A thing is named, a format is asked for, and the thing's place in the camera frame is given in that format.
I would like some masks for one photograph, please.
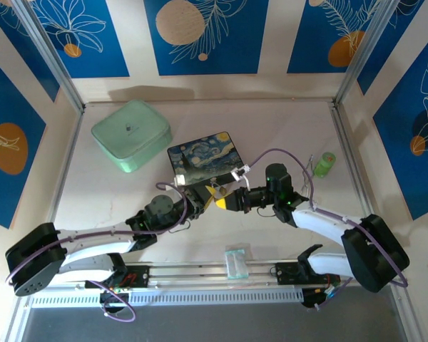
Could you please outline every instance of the starry night puzzle box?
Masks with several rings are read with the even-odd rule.
[[[230,171],[244,165],[227,132],[170,147],[168,156],[176,177],[183,176],[186,186],[233,182]]]

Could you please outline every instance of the white table surface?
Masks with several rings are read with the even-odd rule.
[[[153,103],[171,125],[179,145],[224,130],[230,133],[244,163],[262,151],[280,147],[294,153],[304,164],[325,151],[337,162],[326,178],[315,179],[315,200],[320,206],[363,216],[352,186],[328,103],[291,100],[229,100]],[[100,150],[91,135],[92,126],[122,104],[88,105],[81,124],[60,205],[57,229],[90,229],[122,222],[161,194],[153,184],[172,182],[173,170],[166,150],[141,169],[121,172]],[[302,171],[287,155],[272,152],[249,173],[251,186],[265,184],[265,168],[282,162],[292,175],[294,188],[302,187]],[[257,213],[228,212],[211,205],[189,230],[163,234],[144,251],[129,253],[126,261],[221,261],[225,247],[250,244],[254,259],[296,257],[316,243],[331,243],[305,229],[282,224]]]

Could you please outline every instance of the gray floor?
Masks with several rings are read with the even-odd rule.
[[[349,288],[321,312],[301,304],[148,306],[118,323],[100,308],[33,309],[25,342],[406,341],[390,292]]]

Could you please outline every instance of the small green bottle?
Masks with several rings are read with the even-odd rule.
[[[314,175],[319,178],[325,177],[335,162],[336,156],[331,152],[325,152],[314,169]]]

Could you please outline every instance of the mint green tin box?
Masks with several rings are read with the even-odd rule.
[[[172,140],[168,121],[147,103],[132,100],[92,127],[101,149],[124,172],[146,164]]]

